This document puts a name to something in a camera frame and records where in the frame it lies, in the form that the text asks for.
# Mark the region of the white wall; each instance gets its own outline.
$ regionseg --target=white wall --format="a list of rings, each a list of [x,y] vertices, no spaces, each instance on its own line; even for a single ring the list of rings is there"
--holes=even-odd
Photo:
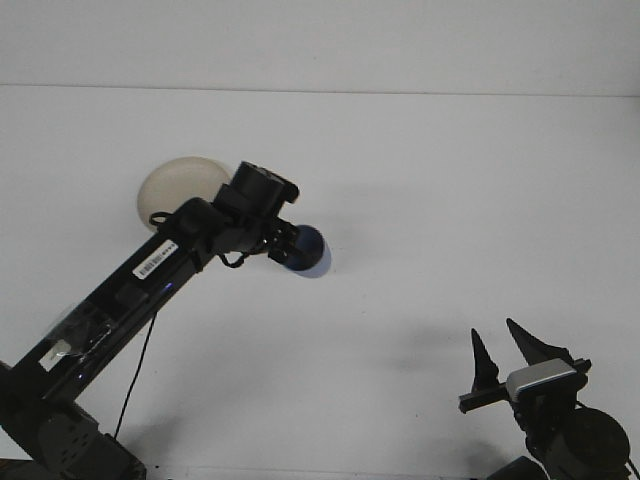
[[[0,83],[640,95],[635,0],[3,1]]]

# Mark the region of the barcode label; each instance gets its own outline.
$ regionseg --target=barcode label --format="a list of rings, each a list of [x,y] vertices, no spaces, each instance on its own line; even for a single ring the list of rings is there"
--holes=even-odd
[[[171,240],[165,240],[144,262],[133,270],[133,274],[140,280],[144,280],[177,249],[178,245]]]

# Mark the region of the cable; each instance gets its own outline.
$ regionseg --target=cable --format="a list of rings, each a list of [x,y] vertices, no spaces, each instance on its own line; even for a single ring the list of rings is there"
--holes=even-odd
[[[159,227],[169,216],[171,216],[169,212],[154,212],[149,215],[149,223],[154,227]]]
[[[118,438],[118,433],[120,433],[120,427],[122,426],[122,419],[124,418],[124,412],[127,409],[127,405],[129,404],[129,398],[131,397],[133,386],[136,384],[136,380],[138,380],[138,375],[140,374],[140,369],[142,368],[142,361],[144,360],[144,355],[147,351],[147,345],[149,345],[149,337],[151,337],[151,330],[153,330],[153,325],[156,323],[157,316],[158,316],[158,312],[154,313],[153,317],[151,317],[151,324],[149,325],[149,330],[147,331],[147,338],[145,338],[144,345],[142,346],[142,353],[140,354],[138,367],[136,368],[136,373],[133,375],[133,380],[131,381],[131,385],[129,386],[129,391],[127,392],[127,396],[124,399],[124,404],[122,405],[122,410],[120,411],[120,418],[118,419],[118,426],[116,427],[116,432],[113,434],[114,440]]]
[[[220,260],[222,260],[222,263],[225,265],[225,267],[229,267],[229,268],[238,268],[241,267],[244,264],[244,261],[249,258],[249,254],[248,253],[243,253],[242,255],[240,255],[240,257],[238,257],[237,260],[230,262],[229,260],[227,260],[227,257],[224,254],[220,254],[218,255],[218,257],[220,257]]]
[[[638,469],[636,468],[636,466],[633,464],[633,462],[631,461],[631,459],[629,459],[629,461],[627,462],[629,464],[629,466],[631,467],[631,470],[633,470],[633,474],[636,476],[636,478],[640,478],[640,474],[638,474]]]

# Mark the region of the black cable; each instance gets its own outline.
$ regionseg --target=black cable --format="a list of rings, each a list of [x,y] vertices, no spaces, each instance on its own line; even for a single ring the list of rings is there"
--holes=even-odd
[[[138,367],[136,368],[136,373],[133,375],[133,380],[131,381],[131,385],[129,386],[129,391],[127,392],[127,396],[124,399],[124,404],[122,405],[122,410],[120,411],[120,418],[118,419],[118,426],[116,427],[116,432],[113,434],[114,439],[117,439],[118,433],[120,433],[120,427],[122,426],[124,412],[127,409],[127,405],[129,404],[129,398],[131,398],[131,392],[133,391],[133,386],[136,384],[136,380],[138,380],[138,375],[140,374],[140,369],[142,368],[142,361],[144,360],[144,354],[147,351],[147,345],[149,345],[149,337],[151,337],[151,330],[153,330],[153,325],[156,323],[157,316],[158,316],[158,312],[154,313],[153,317],[151,317],[151,324],[149,325],[149,330],[147,331],[147,338],[145,338],[144,345],[142,346],[142,353],[140,354]]]
[[[633,470],[633,474],[636,476],[636,478],[640,478],[640,474],[638,474],[638,469],[636,468],[636,466],[633,464],[633,462],[631,461],[631,459],[629,459],[629,461],[627,462],[629,464],[629,466],[631,467],[631,470]]]
[[[169,216],[171,216],[169,212],[154,212],[149,215],[149,223],[154,227],[159,227]]]
[[[238,257],[237,260],[230,262],[229,260],[227,260],[227,257],[224,254],[220,254],[218,255],[218,257],[220,257],[220,260],[222,260],[222,263],[225,265],[225,267],[229,267],[229,268],[238,268],[241,267],[242,264],[244,264],[244,261],[249,258],[249,254],[248,253],[243,253],[242,255],[240,255],[240,257]]]

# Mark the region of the white table surface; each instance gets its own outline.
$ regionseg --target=white table surface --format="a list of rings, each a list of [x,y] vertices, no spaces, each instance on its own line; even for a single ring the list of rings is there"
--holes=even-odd
[[[640,100],[0,87],[1,357],[149,236],[135,198],[183,155],[298,184],[307,280],[218,262],[160,312],[122,442],[150,465],[484,475],[526,453],[508,405],[462,415],[469,330],[504,319],[594,363],[583,402],[640,438]],[[139,335],[80,397],[115,427]],[[3,434],[2,456],[24,455]]]

